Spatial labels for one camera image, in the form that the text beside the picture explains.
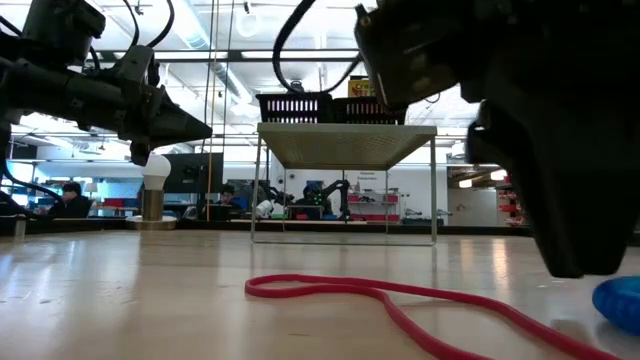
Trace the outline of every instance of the white light bulb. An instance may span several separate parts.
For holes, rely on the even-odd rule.
[[[162,190],[164,181],[171,173],[171,163],[162,155],[151,154],[147,166],[142,170],[145,190]]]
[[[473,185],[473,182],[471,180],[462,180],[458,185],[461,189],[466,189],[470,188]]]
[[[505,170],[498,170],[491,173],[491,180],[494,181],[502,181],[507,176],[507,172]]]

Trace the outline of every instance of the red rubber band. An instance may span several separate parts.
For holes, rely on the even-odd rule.
[[[266,289],[259,286],[262,284],[273,282],[301,282],[320,285],[308,285],[286,289]],[[485,309],[493,310],[505,316],[514,324],[526,330],[533,336],[544,340],[549,345],[552,345],[562,352],[574,356],[578,359],[618,359],[611,354],[582,344],[566,335],[559,333],[556,330],[544,326],[541,323],[525,316],[524,314],[507,304],[477,295],[446,290],[429,289],[419,286],[395,284],[386,281],[298,274],[261,276],[247,280],[244,286],[245,293],[264,298],[290,298],[318,293],[349,293],[369,296],[381,301],[384,304],[387,313],[396,323],[396,325],[398,325],[407,335],[409,335],[409,337],[411,337],[422,349],[435,356],[436,358],[456,360],[489,359],[488,357],[482,355],[466,352],[455,348],[427,334],[407,315],[405,315],[395,304],[393,304],[387,293],[378,289],[404,294],[446,299],[459,303],[480,306]]]

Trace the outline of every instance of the cardboard box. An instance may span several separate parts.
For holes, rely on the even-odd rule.
[[[369,80],[349,80],[348,97],[376,96],[376,91]]]

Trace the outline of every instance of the black plastic crate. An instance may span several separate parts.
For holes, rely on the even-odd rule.
[[[329,94],[260,94],[262,122],[281,124],[322,124],[333,122]]]
[[[375,96],[339,98],[333,100],[333,115],[337,123],[404,125],[407,109],[388,112]]]

